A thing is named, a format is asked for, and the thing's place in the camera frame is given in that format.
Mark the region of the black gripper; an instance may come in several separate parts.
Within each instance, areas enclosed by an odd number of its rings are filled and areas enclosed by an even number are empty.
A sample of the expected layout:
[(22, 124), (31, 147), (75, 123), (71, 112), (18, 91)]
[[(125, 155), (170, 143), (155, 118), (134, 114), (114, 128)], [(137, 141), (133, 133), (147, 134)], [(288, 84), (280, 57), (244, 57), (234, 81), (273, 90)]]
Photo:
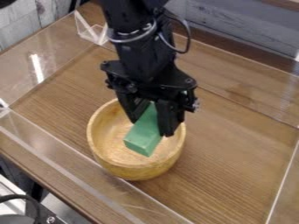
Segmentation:
[(150, 102), (155, 102), (161, 135), (171, 137), (185, 122), (185, 111), (198, 108), (197, 80), (177, 66), (177, 54), (190, 50), (177, 48), (173, 38), (139, 40), (111, 39), (118, 59), (103, 62), (107, 85), (117, 91), (117, 98), (126, 115), (135, 123)]

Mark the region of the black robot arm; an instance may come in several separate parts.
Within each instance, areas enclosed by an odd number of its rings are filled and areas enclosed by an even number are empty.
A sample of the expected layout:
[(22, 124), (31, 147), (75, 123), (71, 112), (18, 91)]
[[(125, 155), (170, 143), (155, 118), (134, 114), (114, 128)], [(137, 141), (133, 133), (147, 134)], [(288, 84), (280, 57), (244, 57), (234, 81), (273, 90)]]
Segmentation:
[(131, 122), (150, 105), (157, 108), (159, 134), (170, 137), (198, 107), (197, 80), (175, 65), (188, 53), (174, 43), (173, 21), (185, 20), (166, 9), (170, 0), (98, 0), (107, 20), (107, 37), (118, 59), (106, 61), (107, 87)]

